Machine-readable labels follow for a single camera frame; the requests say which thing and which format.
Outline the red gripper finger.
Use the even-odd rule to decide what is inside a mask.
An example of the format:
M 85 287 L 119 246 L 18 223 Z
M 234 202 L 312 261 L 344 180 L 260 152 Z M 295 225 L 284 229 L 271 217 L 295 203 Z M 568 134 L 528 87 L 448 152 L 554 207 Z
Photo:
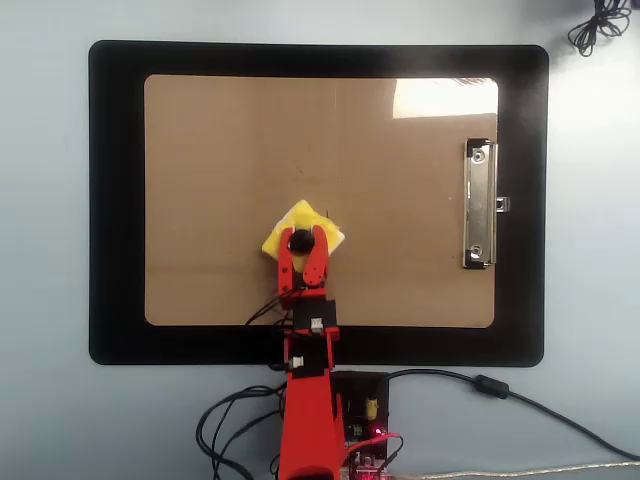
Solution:
M 329 262 L 328 240 L 323 228 L 316 225 L 312 229 L 314 246 L 311 249 L 305 269 L 303 281 L 310 288 L 321 287 L 327 276 Z
M 295 229 L 285 228 L 281 234 L 278 252 L 278 297 L 281 306 L 291 306 L 294 300 L 294 267 L 289 248 Z

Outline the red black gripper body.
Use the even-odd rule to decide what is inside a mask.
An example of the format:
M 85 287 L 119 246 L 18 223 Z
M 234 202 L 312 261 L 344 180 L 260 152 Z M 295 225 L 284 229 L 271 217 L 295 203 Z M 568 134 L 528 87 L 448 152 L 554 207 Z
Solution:
M 292 304 L 295 305 L 303 300 L 325 300 L 326 299 L 326 270 L 313 270 L 311 272 L 297 272 L 293 274 L 294 290 L 292 294 Z

